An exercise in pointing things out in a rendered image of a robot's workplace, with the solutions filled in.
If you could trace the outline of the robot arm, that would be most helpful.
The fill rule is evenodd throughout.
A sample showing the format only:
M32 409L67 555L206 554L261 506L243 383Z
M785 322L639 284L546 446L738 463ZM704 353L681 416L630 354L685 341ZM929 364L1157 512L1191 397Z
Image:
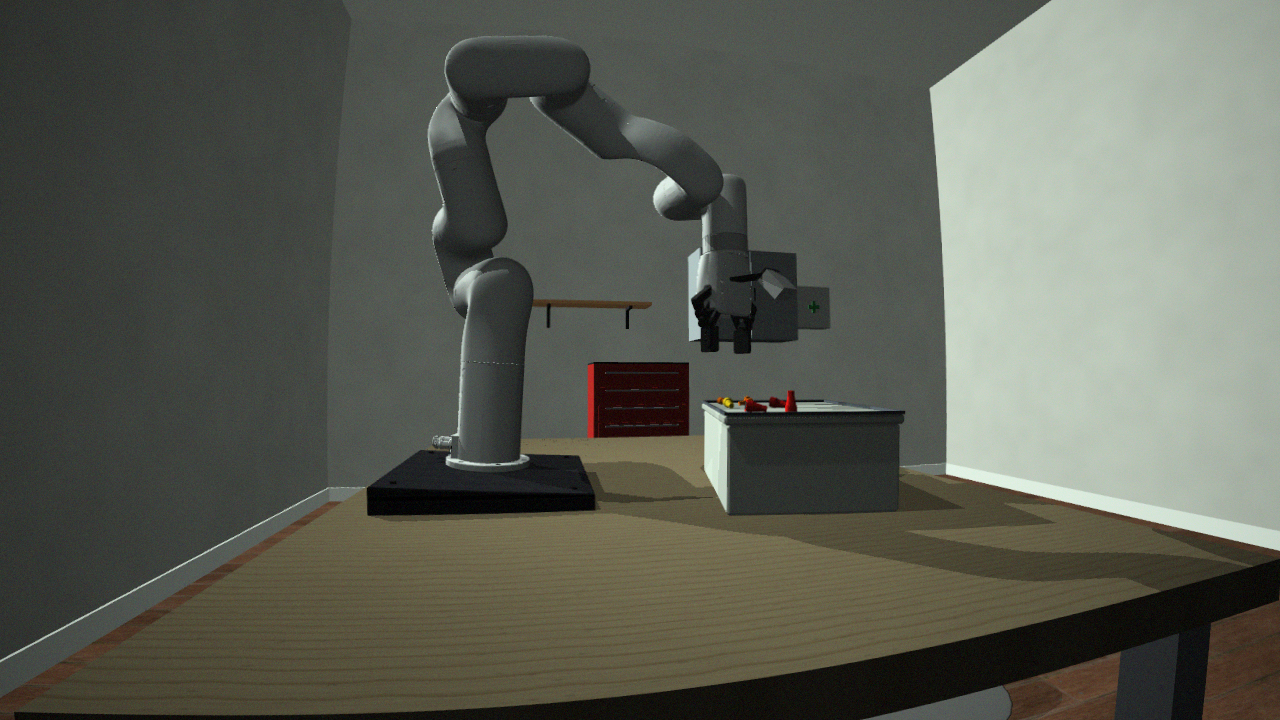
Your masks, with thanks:
M703 254L748 252L742 178L722 174L684 132L634 117L589 76L582 47L550 36L465 38L445 56L451 92L433 114L428 143L444 202L433 243L451 302L466 319L458 434L433 437L435 448L449 448L449 468L492 473L530 465L520 446L532 281L520 263L492 252L508 225L486 147L486 129L506 109L502 97L530 97L596 158L637 159L672 177L658 184L654 205L669 220L701 220Z

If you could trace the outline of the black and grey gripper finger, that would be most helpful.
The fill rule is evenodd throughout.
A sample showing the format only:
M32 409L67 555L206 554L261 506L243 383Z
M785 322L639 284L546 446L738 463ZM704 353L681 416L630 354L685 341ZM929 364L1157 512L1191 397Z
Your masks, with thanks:
M732 322L736 328L733 331L733 354L751 354L751 331L753 323L755 320L756 306L753 304L751 313L749 316L733 316ZM739 319L742 319L740 322Z
M691 299L698 325L701 327L701 352L718 352L719 350L719 325L716 325L716 323L721 313L716 307L710 307L709 301L707 302L707 309L704 307L704 301L710 297L710 284L708 284Z

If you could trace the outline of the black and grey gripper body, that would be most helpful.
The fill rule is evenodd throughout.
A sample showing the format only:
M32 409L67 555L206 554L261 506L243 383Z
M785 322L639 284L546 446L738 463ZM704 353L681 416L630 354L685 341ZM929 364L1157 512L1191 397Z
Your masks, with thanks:
M710 307L716 307L721 313L719 318L749 316L751 313L751 281L730 281L730 277L735 275L750 275L748 252L716 250L701 255L698 269L698 292L710 284L710 297L704 301L704 307L709 301Z

